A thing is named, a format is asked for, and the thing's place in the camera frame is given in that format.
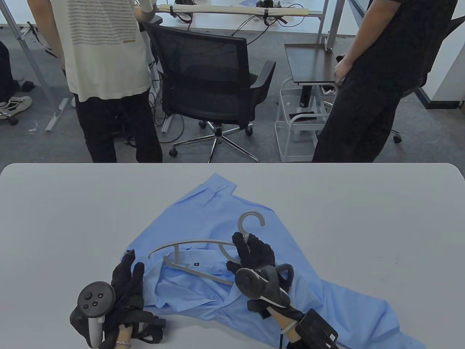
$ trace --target black office chair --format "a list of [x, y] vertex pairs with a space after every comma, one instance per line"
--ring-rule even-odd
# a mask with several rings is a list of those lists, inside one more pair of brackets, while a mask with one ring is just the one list
[[[212, 135], [174, 143], [177, 147], [213, 140], [208, 162], [217, 145], [224, 142], [259, 161], [254, 155], [226, 136], [244, 130], [253, 133], [255, 107], [262, 103], [270, 88], [276, 62], [266, 61], [259, 76], [249, 73], [247, 41], [218, 35], [145, 24], [157, 55], [162, 79], [162, 108], [166, 115], [180, 114], [200, 120]], [[223, 131], [223, 125], [239, 127]]]

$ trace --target gray carpet floor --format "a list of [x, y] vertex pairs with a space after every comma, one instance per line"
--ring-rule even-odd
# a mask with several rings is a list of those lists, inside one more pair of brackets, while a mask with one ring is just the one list
[[[248, 40], [257, 35], [253, 32], [240, 34]], [[10, 49], [14, 78], [24, 77], [38, 84], [29, 62], [9, 29], [0, 30], [0, 40]], [[277, 62], [276, 71], [266, 101], [257, 107], [253, 136], [247, 137], [241, 132], [232, 135], [230, 139], [259, 157], [261, 162], [280, 162], [274, 134], [278, 108], [275, 101], [281, 82], [290, 76], [283, 44], [313, 40], [314, 37], [307, 34], [267, 32], [249, 46], [251, 72], [258, 73], [267, 59]], [[345, 52], [351, 40], [338, 38], [334, 52]], [[70, 96], [56, 59], [47, 55], [34, 37], [29, 36], [27, 42], [56, 99], [60, 101], [62, 97]], [[18, 116], [20, 123], [17, 126], [12, 127], [7, 121], [0, 121], [0, 171], [15, 162], [90, 162], [75, 110], [68, 106], [55, 131], [45, 133], [45, 127], [53, 114], [52, 108], [41, 86], [37, 86], [28, 95], [33, 98], [33, 106]], [[402, 100], [398, 107], [394, 128], [401, 132], [403, 142], [394, 144], [390, 139], [378, 157], [378, 162], [449, 162], [465, 174], [465, 115], [459, 110], [426, 110], [417, 97], [411, 95]], [[159, 131], [160, 140], [169, 141], [177, 137], [181, 129], [182, 120], [175, 116], [167, 134]], [[206, 134], [209, 134], [208, 130], [200, 129], [197, 121], [185, 118], [185, 131], [181, 140]], [[115, 147], [120, 162], [135, 162], [135, 150], [125, 145], [124, 140], [117, 140]], [[163, 145], [166, 162], [206, 162], [211, 144], [179, 148], [177, 158], [168, 155], [169, 148], [168, 144]], [[249, 160], [226, 145], [219, 146], [214, 158], [215, 162]]]

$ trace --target light blue shirt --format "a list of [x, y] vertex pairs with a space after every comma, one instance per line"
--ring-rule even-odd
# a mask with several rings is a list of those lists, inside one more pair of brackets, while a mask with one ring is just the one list
[[[321, 280], [286, 230], [269, 208], [233, 195], [236, 185], [215, 174], [205, 183], [168, 207], [134, 240], [137, 262], [144, 262], [145, 306], [158, 315], [181, 314], [201, 320], [215, 320], [251, 338], [279, 346], [280, 327], [272, 319], [262, 320], [247, 310], [247, 298], [235, 285], [227, 286], [166, 266], [162, 258], [174, 261], [174, 248], [157, 247], [192, 239], [231, 241], [238, 231], [241, 214], [257, 211], [266, 221], [260, 226], [255, 217], [244, 228], [270, 244], [276, 264], [293, 265], [295, 277], [289, 292], [292, 304], [307, 312], [315, 309], [339, 334], [338, 343], [351, 349], [425, 349], [424, 345], [400, 332], [399, 321], [387, 302]], [[234, 247], [226, 247], [237, 257]], [[234, 281], [226, 269], [227, 259], [216, 244], [180, 245], [181, 265]]]

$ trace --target gray plastic hanger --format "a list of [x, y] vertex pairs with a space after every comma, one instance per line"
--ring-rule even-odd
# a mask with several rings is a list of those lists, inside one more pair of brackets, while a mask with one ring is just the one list
[[[244, 229], [244, 226], [243, 226], [243, 222], [244, 222], [244, 219], [247, 217], [247, 216], [250, 216], [250, 215], [253, 215], [255, 217], [257, 217], [259, 220], [260, 220], [260, 224], [261, 226], [263, 227], [265, 225], [265, 219], [263, 218], [263, 216], [258, 213], [258, 212], [246, 212], [244, 213], [243, 215], [241, 215], [241, 217], [239, 217], [239, 221], [238, 221], [238, 228], [239, 228], [239, 232], [241, 232], [241, 234], [244, 236], [244, 240], [247, 242], [247, 240], [249, 239], [249, 233]], [[153, 250], [152, 252], [150, 252], [150, 254], [148, 255], [148, 258], [150, 258], [150, 256], [155, 253], [155, 252], [158, 252], [164, 248], [167, 248], [167, 247], [171, 247], [173, 246], [174, 247], [174, 262], [172, 262], [168, 256], [163, 256], [163, 261], [171, 268], [173, 269], [177, 269], [177, 270], [182, 270], [186, 273], [190, 273], [190, 274], [193, 274], [193, 275], [196, 275], [196, 276], [200, 276], [200, 277], [205, 277], [207, 279], [210, 279], [210, 280], [213, 280], [213, 281], [216, 281], [216, 282], [220, 282], [220, 283], [224, 283], [226, 285], [229, 285], [229, 286], [232, 286], [234, 283], [232, 281], [228, 281], [228, 280], [223, 280], [223, 279], [220, 279], [219, 277], [216, 277], [216, 276], [213, 276], [213, 275], [209, 275], [209, 274], [205, 274], [205, 273], [202, 273], [200, 271], [196, 271], [196, 270], [193, 270], [193, 269], [189, 269], [188, 268], [188, 265], [186, 265], [185, 267], [180, 265], [180, 260], [179, 260], [179, 245], [185, 245], [185, 244], [192, 244], [192, 243], [215, 243], [219, 246], [219, 250], [221, 251], [221, 253], [224, 255], [224, 257], [226, 257], [228, 260], [230, 260], [231, 262], [234, 262], [234, 263], [237, 263], [237, 264], [240, 264], [240, 261], [238, 261], [237, 259], [234, 259], [233, 257], [231, 257], [229, 255], [229, 253], [225, 250], [225, 247], [224, 245], [227, 245], [227, 246], [234, 246], [234, 244], [232, 242], [227, 242], [227, 241], [221, 241], [221, 240], [210, 240], [210, 239], [206, 239], [206, 240], [184, 240], [184, 241], [178, 241], [178, 242], [173, 242], [173, 243], [169, 243], [169, 244], [166, 244], [166, 245], [163, 245], [163, 246], [160, 246], [158, 247], [157, 249]]]

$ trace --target white table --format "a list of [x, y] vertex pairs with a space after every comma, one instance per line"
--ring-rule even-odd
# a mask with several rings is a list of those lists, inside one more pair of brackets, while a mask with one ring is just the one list
[[[170, 4], [174, 3], [173, 0], [168, 0]], [[243, 0], [195, 0], [199, 5], [217, 5], [217, 6], [241, 6]], [[165, 4], [166, 1], [159, 0], [159, 4]], [[323, 9], [324, 0], [281, 0], [282, 7], [290, 6], [291, 4], [299, 3], [305, 8], [310, 10], [321, 11]], [[334, 16], [334, 7], [336, 0], [330, 0], [328, 5], [328, 11], [326, 13], [325, 24], [323, 26], [323, 33], [329, 32], [331, 21]], [[181, 20], [172, 17], [168, 13], [158, 13], [159, 16], [163, 17], [163, 25], [167, 27], [186, 27], [188, 24]], [[212, 14], [212, 13], [195, 13], [193, 16], [193, 22], [191, 28], [197, 29], [237, 29], [242, 22], [244, 22], [248, 15], [237, 15], [237, 14]], [[288, 23], [286, 26], [292, 26], [298, 24], [301, 17], [285, 17]], [[280, 26], [278, 23], [273, 24], [269, 27], [268, 31], [275, 32], [286, 32], [286, 33], [318, 33], [320, 21], [318, 18], [305, 18], [304, 21], [296, 27], [286, 28]], [[251, 20], [248, 22], [243, 30], [260, 31], [265, 30], [266, 27], [262, 20]], [[341, 23], [338, 29], [338, 35], [355, 35], [359, 27], [352, 14], [349, 3], [346, 1], [344, 10], [341, 17]]]
[[[168, 0], [169, 3], [174, 3], [174, 0]], [[239, 6], [239, 3], [242, 0], [196, 0], [196, 3], [203, 5], [221, 5], [221, 6]], [[283, 6], [289, 6], [290, 4], [298, 2], [305, 6], [306, 8], [312, 10], [322, 10], [324, 0], [282, 0]], [[28, 21], [35, 23], [34, 18], [29, 10], [27, 5], [27, 0], [6, 0], [8, 7], [10, 8], [13, 17], [18, 24], [26, 24]], [[165, 4], [166, 0], [159, 0], [159, 4]], [[326, 15], [325, 26], [323, 28], [323, 33], [329, 31], [332, 17], [334, 14], [334, 6], [336, 0], [330, 0], [328, 6], [328, 12]], [[160, 14], [163, 17], [163, 25], [170, 27], [187, 27], [187, 24], [184, 24], [178, 19], [173, 18], [167, 13]], [[248, 16], [244, 15], [234, 15], [234, 14], [212, 14], [212, 13], [196, 13], [194, 16], [194, 22], [191, 25], [191, 28], [199, 29], [236, 29], [239, 25], [247, 19]], [[300, 21], [300, 18], [287, 18], [289, 21], [287, 25], [293, 25]], [[0, 13], [0, 24], [5, 24], [5, 19]], [[302, 24], [294, 28], [283, 28], [278, 23], [275, 23], [271, 26], [268, 31], [282, 31], [289, 33], [317, 33], [319, 27], [319, 20], [316, 18], [306, 18]], [[263, 22], [251, 21], [246, 25], [244, 30], [257, 30], [263, 31], [265, 26]], [[355, 35], [359, 28], [355, 22], [355, 18], [351, 12], [349, 4], [346, 2], [344, 6], [344, 12], [342, 14], [341, 23], [338, 29], [339, 35]]]
[[[465, 326], [465, 183], [447, 164], [22, 164], [0, 175], [3, 348], [84, 349], [68, 318], [122, 251], [214, 172], [273, 208], [319, 275], [386, 299], [429, 349]], [[157, 348], [265, 349], [174, 317]], [[152, 346], [136, 343], [135, 348]]]

